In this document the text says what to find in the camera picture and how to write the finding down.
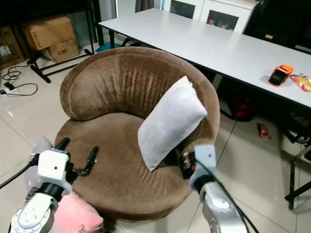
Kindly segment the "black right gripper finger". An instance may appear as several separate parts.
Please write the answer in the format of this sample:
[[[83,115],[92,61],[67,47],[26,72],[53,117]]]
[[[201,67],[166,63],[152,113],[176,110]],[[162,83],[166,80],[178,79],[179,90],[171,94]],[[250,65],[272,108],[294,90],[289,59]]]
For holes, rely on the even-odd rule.
[[[176,161],[177,165],[180,168],[182,177],[188,177],[188,155],[182,150],[176,150]]]

